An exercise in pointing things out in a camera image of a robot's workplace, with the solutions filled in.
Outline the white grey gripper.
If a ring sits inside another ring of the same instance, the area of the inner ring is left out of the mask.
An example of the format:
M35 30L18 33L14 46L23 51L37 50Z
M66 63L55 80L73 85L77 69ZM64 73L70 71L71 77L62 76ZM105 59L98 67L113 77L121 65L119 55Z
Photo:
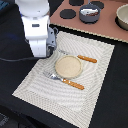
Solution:
M48 31L50 24L49 16L46 15L41 18L27 18L22 17L25 37L28 40L31 51L34 57L49 57L56 49L49 43Z

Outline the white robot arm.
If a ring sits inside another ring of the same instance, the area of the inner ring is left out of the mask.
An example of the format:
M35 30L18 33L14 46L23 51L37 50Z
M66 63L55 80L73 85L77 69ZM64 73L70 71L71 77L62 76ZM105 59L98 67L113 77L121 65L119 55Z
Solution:
M48 0L15 0L22 15L25 38L34 57L49 57L57 47L58 30L50 27Z

